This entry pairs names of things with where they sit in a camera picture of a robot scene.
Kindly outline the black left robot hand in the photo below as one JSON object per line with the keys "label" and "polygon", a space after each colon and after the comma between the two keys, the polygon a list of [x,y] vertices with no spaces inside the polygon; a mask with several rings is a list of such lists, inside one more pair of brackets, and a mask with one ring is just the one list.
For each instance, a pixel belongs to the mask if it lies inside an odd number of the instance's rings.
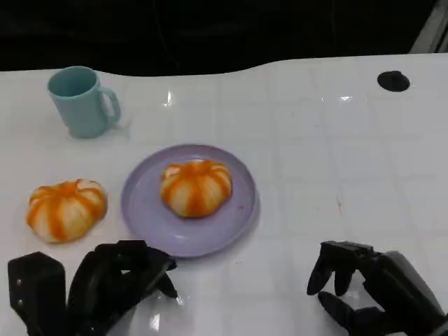
{"label": "black left robot hand", "polygon": [[107,335],[133,307],[154,292],[178,293],[168,276],[175,259],[143,240],[100,244],[79,265],[67,300],[70,335]]}

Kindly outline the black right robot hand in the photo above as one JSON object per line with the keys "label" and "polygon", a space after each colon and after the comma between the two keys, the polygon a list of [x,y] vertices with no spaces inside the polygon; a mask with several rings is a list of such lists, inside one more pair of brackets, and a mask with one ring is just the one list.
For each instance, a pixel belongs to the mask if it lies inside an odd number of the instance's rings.
{"label": "black right robot hand", "polygon": [[[359,271],[363,287],[377,306],[353,309],[341,300]],[[307,285],[349,335],[446,335],[447,314],[432,290],[398,251],[376,252],[350,241],[321,243]]]}

